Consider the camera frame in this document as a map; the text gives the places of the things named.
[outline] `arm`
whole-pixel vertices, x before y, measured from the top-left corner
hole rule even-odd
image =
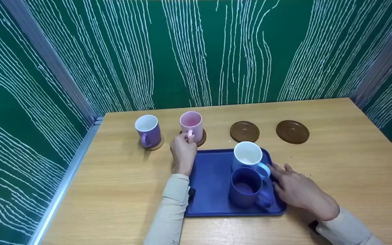
[[[160,206],[145,238],[145,245],[178,245],[184,212],[189,204],[189,176],[196,157],[194,136],[177,135],[170,143],[172,175],[164,188]]]
[[[279,181],[275,191],[286,203],[306,209],[320,221],[316,230],[334,245],[383,245],[351,213],[341,208],[314,181],[296,173],[288,164],[285,170],[273,164],[271,174]]]
[[[179,244],[182,220],[189,199],[189,178],[172,174],[163,191],[160,207],[146,236],[145,245]]]
[[[316,230],[334,245],[383,245],[355,216],[342,207],[335,219],[321,220]]]

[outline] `pink mug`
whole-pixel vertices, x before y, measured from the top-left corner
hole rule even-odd
[[[182,132],[188,133],[188,136],[195,136],[195,142],[199,142],[203,137],[202,116],[197,112],[186,112],[179,118]]]

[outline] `person's left hand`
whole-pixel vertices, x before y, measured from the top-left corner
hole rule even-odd
[[[173,174],[184,174],[190,176],[193,162],[196,157],[197,144],[194,135],[185,139],[187,133],[181,133],[170,142],[170,151],[173,155]]]

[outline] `mug rim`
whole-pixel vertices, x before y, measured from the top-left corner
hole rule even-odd
[[[261,183],[260,183],[260,188],[258,189],[258,191],[255,191],[255,192],[253,192],[252,194],[247,194],[247,193],[241,192],[239,189],[237,189],[237,187],[235,187],[234,182],[233,182],[234,173],[235,173],[236,171],[240,170],[240,169],[243,169],[243,170],[244,170],[244,169],[248,169],[248,170],[254,172],[254,173],[257,175],[258,179],[261,181]],[[232,186],[234,187],[234,189],[235,189],[236,191],[238,191],[240,194],[246,195],[246,196],[253,196],[253,195],[257,194],[258,192],[260,192],[260,191],[263,189],[263,179],[261,179],[260,174],[258,174],[258,172],[255,171],[254,169],[251,169],[251,168],[245,167],[245,166],[239,167],[238,169],[236,169],[235,171],[232,172],[232,174],[231,174],[231,184],[232,184]]]
[[[237,148],[237,146],[239,146],[240,144],[252,144],[252,145],[254,145],[254,146],[256,146],[256,147],[258,147],[258,149],[260,150],[260,155],[261,155],[261,157],[260,157],[260,159],[258,160],[258,161],[256,161],[256,162],[253,162],[253,163],[251,163],[251,164],[247,164],[247,163],[244,163],[244,162],[242,162],[238,157],[237,157],[237,155],[236,155],[236,153],[235,153],[235,149]],[[234,157],[235,157],[235,159],[237,159],[239,162],[241,162],[242,164],[244,164],[244,165],[247,165],[247,166],[251,166],[251,165],[255,165],[255,164],[257,164],[257,163],[260,163],[261,162],[261,160],[263,160],[263,150],[261,150],[261,147],[259,146],[259,145],[257,145],[257,144],[255,144],[254,142],[252,142],[252,141],[241,141],[241,142],[238,142],[238,144],[236,144],[235,146],[234,146]]]
[[[199,123],[196,124],[196,125],[194,125],[194,126],[186,126],[186,125],[184,125],[184,124],[182,123],[182,117],[183,117],[185,114],[187,114],[187,113],[196,113],[196,114],[198,114],[198,115],[200,116],[200,121],[199,121]],[[182,126],[186,127],[186,128],[197,127],[197,126],[199,126],[199,125],[202,123],[202,115],[201,115],[200,113],[198,113],[197,111],[188,111],[188,112],[184,112],[184,113],[182,113],[181,116],[179,117],[179,123],[180,123]]]
[[[140,129],[138,129],[138,128],[137,128],[137,122],[138,122],[139,120],[141,120],[141,118],[146,117],[146,116],[148,116],[148,117],[154,117],[154,118],[155,118],[156,123],[155,123],[154,127],[150,128],[149,130],[140,130]],[[157,125],[158,125],[158,118],[157,118],[156,116],[152,115],[152,114],[146,114],[146,115],[140,116],[139,118],[137,118],[137,120],[136,120],[135,123],[134,123],[135,129],[136,129],[137,131],[140,131],[140,132],[149,132],[149,131],[153,130],[155,127],[157,127]]]

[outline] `mug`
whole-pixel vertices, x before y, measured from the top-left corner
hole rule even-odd
[[[272,197],[263,191],[260,174],[248,167],[238,168],[232,173],[229,199],[240,208],[250,208],[255,204],[269,208],[273,202]]]
[[[160,125],[154,115],[143,115],[135,121],[135,129],[144,148],[156,146],[161,142]]]
[[[188,133],[188,137],[195,136],[195,142],[198,143],[203,137],[202,116],[198,112],[186,112],[179,118],[182,132]]]
[[[255,170],[263,180],[270,177],[269,167],[261,163],[263,159],[263,151],[261,148],[250,141],[242,141],[234,147],[234,159],[232,170],[235,171],[241,167],[250,167]]]

